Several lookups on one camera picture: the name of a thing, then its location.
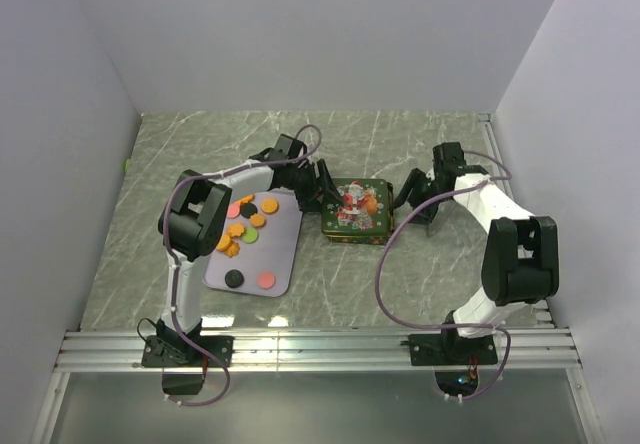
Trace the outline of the gold tin lid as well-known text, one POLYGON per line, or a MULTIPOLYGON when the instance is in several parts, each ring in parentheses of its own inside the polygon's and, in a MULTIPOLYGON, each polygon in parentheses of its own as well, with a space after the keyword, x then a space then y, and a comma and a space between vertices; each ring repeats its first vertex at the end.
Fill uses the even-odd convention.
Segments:
POLYGON ((334 180, 343 197, 342 204, 325 203, 321 217, 324 227, 352 227, 367 229, 389 227, 394 229, 393 186, 383 179, 336 178, 334 180))

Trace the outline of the round tan biscuit top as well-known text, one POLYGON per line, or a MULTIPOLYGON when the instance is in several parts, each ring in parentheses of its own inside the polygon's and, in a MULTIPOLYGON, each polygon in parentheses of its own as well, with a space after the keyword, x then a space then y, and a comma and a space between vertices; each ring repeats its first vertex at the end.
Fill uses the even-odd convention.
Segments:
POLYGON ((261 202, 261 210, 265 214, 274 214, 279 210, 279 202, 275 198, 266 198, 261 202))

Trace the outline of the green cookie tin box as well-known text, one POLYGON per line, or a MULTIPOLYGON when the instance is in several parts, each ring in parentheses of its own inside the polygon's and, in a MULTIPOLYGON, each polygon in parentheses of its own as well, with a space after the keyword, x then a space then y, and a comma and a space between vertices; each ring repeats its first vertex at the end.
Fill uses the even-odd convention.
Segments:
POLYGON ((384 245, 391 237, 393 230, 389 227, 372 227, 360 229, 358 227, 339 227, 322 229, 322 234, 331 242, 346 244, 384 245))

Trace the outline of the black sandwich cookie bottom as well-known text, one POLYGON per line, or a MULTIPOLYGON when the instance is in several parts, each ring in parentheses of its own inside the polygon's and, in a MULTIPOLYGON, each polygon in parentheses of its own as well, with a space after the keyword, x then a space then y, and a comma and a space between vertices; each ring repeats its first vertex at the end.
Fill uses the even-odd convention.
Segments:
POLYGON ((228 288, 236 289, 244 284, 245 278, 238 269, 231 269, 224 275, 224 283, 228 288))

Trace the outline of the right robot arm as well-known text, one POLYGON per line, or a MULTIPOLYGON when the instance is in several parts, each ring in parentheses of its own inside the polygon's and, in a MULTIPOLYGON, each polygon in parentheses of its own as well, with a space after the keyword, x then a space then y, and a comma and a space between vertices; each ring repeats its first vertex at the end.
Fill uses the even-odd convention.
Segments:
POLYGON ((512 313, 555 295, 559 288, 558 229, 554 219, 518 205, 498 186, 511 179, 504 169, 494 176, 469 164, 458 142, 433 147, 432 170, 414 169, 393 207, 407 203, 411 213, 392 234, 409 223, 429 225, 439 204, 453 201, 486 233, 480 287, 452 311, 441 329, 440 350, 452 363, 475 351, 475 340, 492 334, 512 313))

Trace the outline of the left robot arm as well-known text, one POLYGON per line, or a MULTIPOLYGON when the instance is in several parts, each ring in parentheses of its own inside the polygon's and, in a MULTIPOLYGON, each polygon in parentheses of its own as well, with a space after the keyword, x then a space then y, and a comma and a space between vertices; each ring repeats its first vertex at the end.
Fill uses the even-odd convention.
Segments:
POLYGON ((249 194, 286 189, 298 208, 318 213, 321 205, 338 203, 340 195, 323 159, 311 156, 296 136, 282 134, 276 144, 241 164, 213 173, 184 171, 158 221, 168 260, 168 289, 156 337, 177 365, 193 364, 201 353, 200 285, 204 272, 197 265, 208 258, 223 235, 229 205, 249 194))

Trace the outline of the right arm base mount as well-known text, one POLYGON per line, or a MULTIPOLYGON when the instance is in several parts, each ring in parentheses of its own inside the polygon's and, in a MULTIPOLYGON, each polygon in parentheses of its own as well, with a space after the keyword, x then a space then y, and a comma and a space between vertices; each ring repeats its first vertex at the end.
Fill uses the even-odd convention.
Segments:
POLYGON ((474 395, 480 384, 479 366, 495 365, 498 356, 493 337, 463 338, 456 330, 440 334, 411 334, 407 345, 413 367, 460 367, 436 371, 435 381, 445 397, 458 400, 474 395))

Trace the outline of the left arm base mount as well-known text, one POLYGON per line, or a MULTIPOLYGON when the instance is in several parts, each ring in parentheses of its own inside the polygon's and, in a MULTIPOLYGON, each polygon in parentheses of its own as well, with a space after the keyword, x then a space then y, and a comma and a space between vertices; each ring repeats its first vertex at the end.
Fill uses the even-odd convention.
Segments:
POLYGON ((179 335, 150 336, 144 347, 141 367, 162 371, 162 390, 169 396, 195 396, 205 383, 209 369, 229 366, 234 338, 231 336, 190 336, 198 346, 179 335))

